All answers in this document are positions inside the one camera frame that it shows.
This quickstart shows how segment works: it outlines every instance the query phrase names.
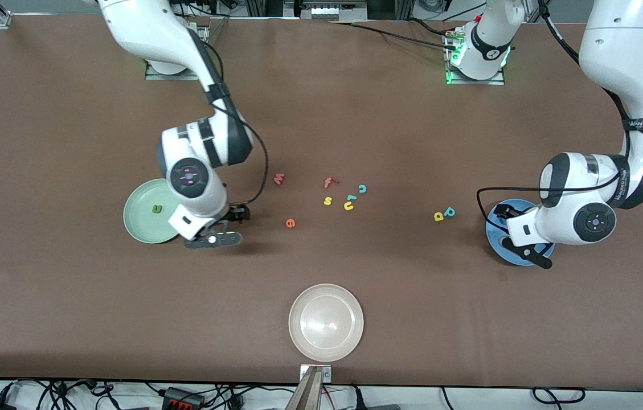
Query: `metal bracket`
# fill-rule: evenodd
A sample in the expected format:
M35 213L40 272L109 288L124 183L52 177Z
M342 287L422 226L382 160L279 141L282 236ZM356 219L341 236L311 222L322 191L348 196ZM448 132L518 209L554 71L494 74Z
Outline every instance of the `metal bracket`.
M331 380L331 366L302 365L301 381L285 410L319 410L321 388L326 379Z
M10 23L12 23L12 11L7 11L7 18L4 23L0 22L0 30L7 30L7 28L10 26Z
M331 383L331 366L328 365L301 365L301 374L298 378L303 379L304 376L306 376L306 372L309 371L309 368L311 367L321 368L321 371L323 371L322 382L326 384Z

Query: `electrical cable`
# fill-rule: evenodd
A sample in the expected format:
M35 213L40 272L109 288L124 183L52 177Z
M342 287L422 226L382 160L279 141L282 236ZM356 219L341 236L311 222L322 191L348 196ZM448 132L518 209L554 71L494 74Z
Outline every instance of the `electrical cable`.
M15 382L10 382L8 385L4 386L3 389L0 391L0 407L2 407L7 401L7 395L10 392L10 387L12 387L13 384L15 384Z
M551 400L540 399L540 397L536 394L536 392L538 390L543 390L543 391L547 392L547 394L551 397ZM562 410L562 405L563 404L576 404L576 403L579 403L580 401L584 400L584 395L585 395L584 389L572 389L572 390L576 391L576 392L580 392L581 395L579 397L577 397L577 399L573 399L573 400L560 400L547 387L534 387L533 389L531 389L531 394L534 396L534 399L537 402L540 402L540 403L545 404L545 405L556 405L557 410Z
M40 381L40 380L38 380L38 379L29 379L29 378L25 378L25 377L22 377L22 378L19 378L19 379L15 379L15 383L16 383L16 384L17 384L17 383L19 383L19 382L33 382L33 383L38 383L38 384L40 384L40 386L48 387L48 385L47 385L47 384L45 384L45 383L41 382L41 381Z
M556 29L556 26L551 23L551 14L548 12L548 3L545 3L543 0L538 0L539 4L539 15L542 16L544 22L547 24L547 28L550 29L551 35L554 36L556 42L559 43L559 45L564 49L567 55L574 60L577 65L579 65L579 54L565 41L564 37L561 35L558 29ZM602 89L607 93L607 95L612 99L612 102L615 103L615 106L617 107L617 111L620 112L620 117L623 120L628 120L628 112L625 111L624 106L622 104L622 101L620 100L620 96L617 94L613 93L612 91L603 88Z
M210 49L213 54L215 54L215 57L218 58L218 65L220 66L220 79L225 81L225 66L223 65L223 59L220 58L220 53L215 49L215 47L212 46L212 44L209 44L208 42L202 42L202 44Z
M481 215L483 215L483 218L485 218L486 222L490 223L491 225L495 226L498 229L501 229L501 231L504 231L505 233L509 233L508 229L504 228L503 226L498 226L495 223L491 222L490 219L488 219L488 215L486 215L486 212L483 210L483 204L481 203L482 192L485 192L488 190L512 190L512 191L521 191L521 192L586 192L586 191L598 190L603 187L606 187L611 183L615 182L618 178L620 178L619 171L614 177L612 177L607 182L604 182L599 185L595 185L594 187L579 187L579 188L485 187L476 191L476 200L478 201L478 209L481 210Z
M352 384L354 387L354 393L357 396L357 407L355 410L367 410L366 404L364 404L364 397L362 396L362 391L355 384Z
M106 397L108 397L108 400L111 402L111 404L113 404L113 406L116 408L116 410L123 410L120 407L120 405L118 405L118 402L116 401L116 399L114 399L113 396L111 395L111 390L112 389L106 390Z
M53 389L53 384L55 382L50 382L48 385L45 386L45 389L43 390L43 393L40 394L40 399L38 399L38 405L35 407L35 410L40 410L41 405L43 404L43 399L45 399L46 395L48 394L48 391Z
M223 15L222 13L213 13L212 11L204 11L201 8L194 7L193 5L187 5L187 6L192 10L199 11L200 13L205 13L206 15L214 15L214 16L225 17L225 18L230 17L230 15Z
M99 407L99 405L100 405L100 403L101 403L101 400L103 400L103 399L108 399L108 396L103 395L103 396L101 396L101 397L98 397L98 400L96 400L96 407L95 407L95 410L98 410L98 407Z
M149 388L150 388L153 392L155 392L156 394L158 394L158 395L162 394L162 390L160 390L160 389L155 389L154 387L152 387L152 385L151 385L151 384L149 384L149 383L147 383L147 382L144 382L144 384L146 384L146 386L147 386L147 387L149 387Z
M51 410L53 410L53 408L60 410L59 402L63 403L63 410L77 410L76 405L74 405L73 402L71 402L71 399L68 398L68 394L72 389L83 385L85 385L85 382L82 381L76 382L70 387L67 386L63 381L60 381L58 383L51 382L50 384L48 384L46 391L50 393L51 400L53 401Z
M432 28L431 26L428 26L428 24L426 22L420 20L419 18L410 17L407 20L414 21L415 23L420 24L425 30L430 31L431 33L437 34L439 36L444 36L446 31L448 31L448 30L443 30L443 31L436 30L435 28Z
M227 393L228 391L230 391L232 389L232 387L228 386L227 389L225 389L225 391L220 391L221 389L222 389L222 384L220 384L220 385L216 384L215 385L215 397L213 397L212 400L210 400L208 402L205 402L204 403L205 407L210 407L211 405L214 405L215 402L217 401L218 397L222 397L223 400L225 400L225 397L223 397L223 395L225 393Z
M243 384L243 385L237 386L237 387L250 387L250 386L246 385L246 384ZM295 392L295 390L286 389L285 387L263 387L263 386L255 386L255 387L257 387L258 389L261 389L261 390L268 390L269 392L273 392L273 391L276 391L276 390L282 390L284 392L290 392L291 394L293 394Z
M256 389L256 388L257 388L257 387L255 387L255 386L253 386L253 387L248 387L247 389L245 389L245 390L243 390L243 391L241 391L241 392L239 392L239 393L233 394L233 395L232 395L232 397L230 397L230 399L223 400L223 402L222 402L222 403L220 403L220 404L216 405L215 407L211 407L211 408L210 408L210 410L217 410L217 408L222 407L223 405L225 405L226 403L228 403L230 400L232 400L232 399L233 399L233 397L240 397L240 396L242 396L243 394L246 394L247 392L249 392L249 391L251 391L251 390L253 390L253 389Z
M444 386L441 386L441 387L440 387L440 389L441 389L441 390L443 390L443 399L445 399L445 404L447 405L447 407L449 408L449 410L455 410L455 409L453 408L453 405L452 405L452 404L450 404L450 399L448 399L448 393L445 391L445 387L444 387Z
M256 195L253 195L253 198L250 198L248 200L241 200L241 202L232 202L230 205L246 205L247 203L251 203L254 200L258 199L258 197L263 194L263 189L266 187L266 182L268 181L268 148L266 147L266 143L263 141L263 138L256 132L256 130L253 129L247 122L243 121L243 119L240 118L237 114L231 113L226 109L222 109L219 106L216 106L215 104L210 104L212 108L217 109L220 112L224 112L225 114L228 115L228 117L232 118L233 120L236 120L237 122L240 122L241 125L244 127L248 128L251 130L251 133L253 133L254 136L256 136L256 140L261 144L261 148L263 149L263 157L265 161L265 165L263 168L263 179L261 180L261 186L258 189L258 192L256 192Z
M455 50L456 49L452 45L445 45L445 44L438 44L438 43L433 43L433 42L426 42L425 40L413 39L412 37L402 36L401 34L392 33L392 32L384 31L384 30L379 30L378 28L374 28L374 27L359 26L359 25L354 24L354 23L338 23L338 24L341 24L342 26L363 28L365 30L374 31L375 33L380 33L380 34L384 34L384 35L387 35L387 36L396 37L398 39L403 39L403 40L408 41L408 42L414 42L414 43L429 45L431 47L438 47L438 48L442 48L442 49L446 49L446 50Z
M454 15L452 15L452 16L446 17L446 18L442 19L441 21L448 21L448 20L450 20L450 19L452 19L452 18L456 18L456 17L457 17L457 16L459 16L459 15L464 15L464 14L465 14L465 13L467 13L468 11L473 11L473 10L475 10L475 9L477 9L477 8L480 8L480 7L483 7L483 6L485 6L485 5L486 5L486 3L485 3L485 2L484 2L484 3L480 3L480 5L477 5L477 6L475 6L475 7L471 7L471 8L469 8L469 9L467 9L467 10L464 10L464 11L460 11L460 13L456 13L456 14L454 14ZM437 16L439 16L439 15L441 15L441 14L443 14L443 11L441 11L441 12L440 12L440 13L438 13L437 15L434 15L434 16L432 16L432 17L430 17L430 18L425 18L424 20L425 20L425 21L431 21L431 20L433 20L434 18L436 18Z
M547 0L547 7L548 7L550 4L551 4L551 0ZM536 23L537 21L539 21L539 18L540 18L541 16L542 16L541 14L538 14L538 15L536 16L536 18L534 19L534 21L532 21L532 23Z
M323 389L324 394L326 395L326 398L329 399L329 404L331 404L331 410L337 410L337 407L334 405L334 400L331 399L331 395L329 394L329 390L326 389L326 386L321 386Z
M215 33L222 30L223 26L225 25L225 21L228 21L228 20L230 20L229 17L223 17L222 19L220 19L220 23L217 25L217 27L215 27L214 30L210 31L210 36L208 38L212 39L212 37L215 36Z

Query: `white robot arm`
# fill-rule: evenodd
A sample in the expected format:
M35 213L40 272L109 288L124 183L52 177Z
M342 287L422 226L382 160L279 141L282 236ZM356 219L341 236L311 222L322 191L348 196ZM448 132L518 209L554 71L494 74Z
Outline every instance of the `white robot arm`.
M487 42L508 46L513 36L511 16L518 16L520 4L518 0L490 0L489 4L478 25L498 22L504 27L498 31L502 34ZM476 33L475 27L468 29L470 24L466 25L467 36ZM478 34L481 32L483 28L478 29ZM486 32L490 37L496 31L487 28ZM495 75L500 61L497 64L495 59L481 57L490 46L481 50L475 41L466 43L476 52L467 52L467 59L460 59L461 72L478 75L473 78ZM615 94L613 99L626 106L625 110L619 104L625 131L622 148L615 155L556 155L540 175L540 205L527 210L497 207L495 214L506 220L511 238L503 246L525 260L532 255L533 244L602 241L615 228L614 208L633 208L643 202L643 2L595 0L579 63L590 80ZM542 262L540 255L532 257Z
M99 6L123 49L147 60L189 68L196 73L207 103L215 108L212 117L165 130L157 146L159 168L180 199L170 224L185 239L195 240L226 217L227 190L214 168L245 161L253 149L251 131L212 63L209 44L173 14L168 0L99 0ZM212 239L209 245L220 244Z

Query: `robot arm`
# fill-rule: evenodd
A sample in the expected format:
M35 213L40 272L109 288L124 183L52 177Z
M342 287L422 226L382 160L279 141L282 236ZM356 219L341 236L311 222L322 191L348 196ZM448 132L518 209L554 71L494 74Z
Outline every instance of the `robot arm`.
M209 46L173 14L168 0L99 0L99 6L123 49L189 68L215 108L212 117L165 130L157 146L159 168L180 199L170 224L185 239L196 239L228 212L227 192L214 168L245 161L253 149L251 132L240 122Z
M643 202L643 2L596 0L579 60L590 80L628 107L622 149L616 155L555 156L540 175L540 188L597 189L540 192L541 205L506 220L517 247L602 241L615 228L614 208Z

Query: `black cable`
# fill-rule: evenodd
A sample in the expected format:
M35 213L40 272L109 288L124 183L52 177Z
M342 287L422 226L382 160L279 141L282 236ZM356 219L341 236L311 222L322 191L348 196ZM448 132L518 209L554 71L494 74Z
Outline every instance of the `black cable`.
M53 384L55 382L50 382L48 383L47 386L44 386L45 389L43 390L43 393L40 394L40 399L38 399L38 405L35 407L35 410L40 410L41 405L43 404L43 399L45 399L46 395L48 394L48 391L51 391L53 389Z
M220 58L220 53L215 50L215 47L212 46L212 44L209 44L208 42L202 42L205 47L209 48L210 51L212 51L213 54L215 54L215 57L218 58L218 65L220 66L220 79L225 81L225 66L223 65L223 59Z
M436 11L443 10L445 0L417 0L417 3L419 3L423 10L435 13Z
M284 392L290 392L291 394L295 392L294 390L286 389L285 387L263 387L263 386L250 386L250 387L256 387L261 390L268 390L269 392L273 392L277 390L283 390Z
M509 233L508 229L504 228L503 226L498 226L495 223L491 222L490 219L488 219L488 215L483 210L483 204L481 203L481 192L485 192L487 190L513 190L513 191L522 191L522 192L585 192L590 190L598 190L600 188L606 187L611 183L615 182L618 178L620 178L620 172L618 172L614 177L612 177L607 182L604 182L599 185L595 185L594 187L579 187L579 188L485 187L476 191L476 200L478 201L478 209L481 210L481 215L483 215L483 218L485 218L486 222L490 223L491 225L495 226L498 229L501 229L501 231L504 231L505 233Z
M219 17L227 17L230 18L230 15L223 15L222 13L212 13L212 11L204 11L200 8L194 7L193 5L188 5L189 8L195 11L199 11L200 13L205 13L206 15L214 15L214 16L219 16Z
M95 408L95 410L98 410L98 405L101 403L101 400L103 400L103 399L108 399L108 397L105 396L105 395L103 395L101 397L98 397L98 400L96 400L96 408Z
M355 408L355 410L367 410L366 404L364 404L362 391L359 389L359 387L356 386L356 384L352 384L352 387L354 387L354 393L357 396L357 407Z
M232 399L233 399L233 397L240 397L240 396L242 396L243 394L246 394L247 392L249 392L249 391L251 391L251 390L253 390L253 389L257 389L257 388L258 388L258 387L256 387L256 386L248 387L247 389L245 389L245 390L243 390L243 391L241 391L241 392L238 392L238 393L236 393L236 394L232 395L232 397L230 397L230 399L227 399L227 400L223 401L222 403L220 403L220 404L216 405L215 407L210 407L210 409L209 409L209 410L217 410L217 408L220 408L220 407L222 407L223 405L225 405L226 403L230 402L230 400L232 400Z
M403 39L403 40L408 41L408 42L425 44L425 45L429 45L431 47L438 47L438 48L442 48L442 49L446 49L446 50L455 50L456 49L452 45L444 45L444 44L438 44L438 43L433 43L433 42L426 42L425 40L413 39L412 37L402 36L401 34L392 33L392 32L384 31L384 30L379 30L378 28L374 28L374 27L359 26L359 25L356 25L354 23L338 23L338 24L341 24L342 26L363 28L365 30L374 31L375 33L385 34L387 36L396 37L398 39Z
M444 18L444 19L443 19L443 20L441 20L441 21L448 21L448 20L450 20L451 18L456 18L456 17L457 17L457 16L459 16L459 15L464 15L464 14L465 14L465 13L467 13L468 11L473 11L473 10L475 10L475 9L477 9L477 8L479 8L479 7L483 7L483 6L485 6L485 5L486 5L486 3L485 3L485 2L480 3L480 5L477 5L477 6L475 6L475 7L471 7L471 8L469 8L468 10L460 11L460 13L454 14L454 15L452 15L452 16L450 16L450 17L446 17L446 18Z
M106 397L108 397L108 400L113 404L113 406L116 408L116 410L123 410L120 405L118 405L118 402L116 399L113 398L111 395L111 389L106 390Z
M538 390L543 390L543 391L547 392L547 394L551 397L551 400L540 399L540 397L536 394L536 392ZM556 405L557 410L562 410L562 405L563 404L576 404L576 403L579 403L580 401L584 400L584 395L585 395L584 389L572 389L572 390L574 390L576 392L580 392L581 395L579 397L577 397L577 399L573 399L573 400L560 400L547 387L534 387L533 389L531 389L531 394L533 394L534 399L537 402L540 402L540 403L545 404L545 405L553 404L553 405Z
M441 387L440 387L440 389L441 389L441 390L443 390L443 399L445 399L445 404L447 405L447 407L448 407L450 410L455 410L455 409L453 408L453 405L451 405L451 404L450 404L450 399L448 399L448 393L445 391L445 387L444 387L444 386L441 386Z
M205 402L204 407L210 407L211 405L214 405L215 402L218 400L219 397L222 397L223 400L225 400L225 397L223 395L230 391L232 387L228 386L225 390L222 391L222 384L220 385L215 385L215 397L212 398L212 400Z
M149 383L147 383L147 382L144 382L144 384L146 384L146 386L147 386L147 387L149 387L149 388L150 388L153 392L155 392L156 394L158 394L158 395L161 395L161 394L162 394L162 390L160 390L160 389L155 389L154 387L152 387L152 386L151 386L151 384L149 384Z
M551 0L547 0L547 8L548 8L548 6L549 6L550 4L551 4ZM539 21L539 18L540 18L541 16L542 16L542 14L541 14L541 13L539 13L539 14L536 16L536 18L534 19L533 23L536 23L537 21Z
M53 410L53 408L60 410L60 403L63 403L63 410L77 410L76 405L74 405L73 402L71 402L71 399L68 398L68 393L74 387L82 385L84 385L84 383L77 382L69 387L63 381L49 384L48 392L50 393L51 400L53 401L51 410Z
M254 136L256 136L256 140L258 140L259 143L261 143L261 148L263 149L263 157L265 161L264 169L263 169L263 179L261 180L261 187L259 187L258 192L256 192L256 195L253 196L253 198L248 199L248 200L241 200L241 202L232 202L230 205L245 205L246 203L251 203L254 200L258 199L258 197L263 194L263 189L266 187L266 182L268 181L268 148L266 148L266 143L263 142L263 138L256 132L256 130L253 129L247 122L243 121L240 116L237 114L231 113L226 109L222 109L219 106L216 106L215 104L210 104L212 108L217 109L220 112L224 112L225 114L228 115L228 117L232 118L233 120L236 120L237 122L240 122L243 126L251 130L251 133L253 133Z
M428 26L428 24L426 22L420 20L419 18L410 17L408 20L409 21L414 21L415 23L420 24L425 30L430 31L431 33L437 34L439 36L444 36L445 32L447 31L447 30L443 30L443 31L436 30L435 28L432 28L431 26Z

